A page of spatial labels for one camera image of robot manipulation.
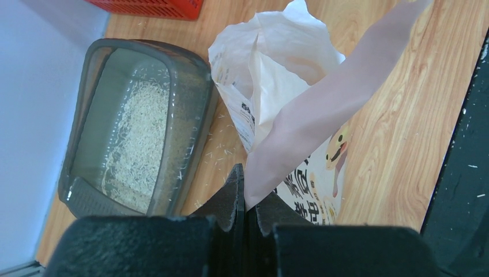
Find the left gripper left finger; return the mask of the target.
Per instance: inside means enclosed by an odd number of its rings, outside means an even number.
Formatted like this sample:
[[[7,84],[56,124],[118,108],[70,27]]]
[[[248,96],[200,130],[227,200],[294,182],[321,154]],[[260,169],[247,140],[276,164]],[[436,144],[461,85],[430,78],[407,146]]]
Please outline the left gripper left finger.
[[[87,216],[64,232],[45,276],[241,276],[243,166],[188,216]]]

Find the grey litter box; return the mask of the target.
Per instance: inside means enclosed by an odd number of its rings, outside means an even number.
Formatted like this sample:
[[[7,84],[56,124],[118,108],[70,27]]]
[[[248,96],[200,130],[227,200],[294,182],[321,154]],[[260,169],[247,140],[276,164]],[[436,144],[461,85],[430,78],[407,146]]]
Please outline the grey litter box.
[[[85,56],[58,196],[77,218],[177,216],[219,94],[196,53],[99,39]]]

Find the pink cat litter bag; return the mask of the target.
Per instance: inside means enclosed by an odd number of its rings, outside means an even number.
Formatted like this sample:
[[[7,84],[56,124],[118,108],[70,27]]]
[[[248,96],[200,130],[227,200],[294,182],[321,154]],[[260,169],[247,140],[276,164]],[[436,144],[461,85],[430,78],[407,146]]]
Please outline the pink cat litter bag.
[[[247,152],[246,209],[276,193],[313,224],[340,212],[349,119],[379,90],[429,1],[402,1],[349,56],[305,1],[227,26],[209,47],[212,80]]]

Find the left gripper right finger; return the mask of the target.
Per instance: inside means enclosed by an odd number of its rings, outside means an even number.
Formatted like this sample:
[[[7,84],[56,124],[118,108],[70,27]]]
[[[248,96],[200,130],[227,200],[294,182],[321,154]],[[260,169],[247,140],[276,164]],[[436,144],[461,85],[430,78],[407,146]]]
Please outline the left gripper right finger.
[[[247,216],[248,276],[440,276],[431,249],[406,227],[318,226],[275,193]]]

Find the red plastic basket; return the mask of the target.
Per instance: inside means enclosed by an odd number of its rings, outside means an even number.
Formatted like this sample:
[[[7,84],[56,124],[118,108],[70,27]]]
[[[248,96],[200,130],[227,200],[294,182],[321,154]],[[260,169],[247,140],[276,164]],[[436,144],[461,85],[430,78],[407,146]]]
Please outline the red plastic basket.
[[[115,14],[196,20],[202,8],[201,0],[88,0],[89,3]]]

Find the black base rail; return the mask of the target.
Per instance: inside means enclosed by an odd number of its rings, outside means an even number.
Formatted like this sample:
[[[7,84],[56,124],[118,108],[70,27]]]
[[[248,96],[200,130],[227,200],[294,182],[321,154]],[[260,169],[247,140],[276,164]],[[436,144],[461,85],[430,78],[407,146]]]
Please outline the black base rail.
[[[421,235],[439,276],[488,276],[488,38],[484,39]]]

